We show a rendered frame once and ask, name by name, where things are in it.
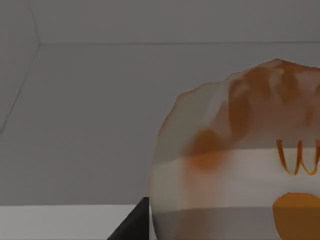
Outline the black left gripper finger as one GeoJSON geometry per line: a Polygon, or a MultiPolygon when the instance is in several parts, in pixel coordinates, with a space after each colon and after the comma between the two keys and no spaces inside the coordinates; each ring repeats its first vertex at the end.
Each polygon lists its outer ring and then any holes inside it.
{"type": "Polygon", "coordinates": [[[149,197],[143,197],[107,240],[150,240],[149,197]]]}

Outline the white and orange bread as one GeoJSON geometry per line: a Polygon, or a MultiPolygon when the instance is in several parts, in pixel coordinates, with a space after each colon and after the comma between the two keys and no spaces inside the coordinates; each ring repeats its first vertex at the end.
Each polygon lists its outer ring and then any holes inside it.
{"type": "Polygon", "coordinates": [[[320,240],[320,67],[276,58],[181,94],[149,202],[157,240],[320,240]]]}

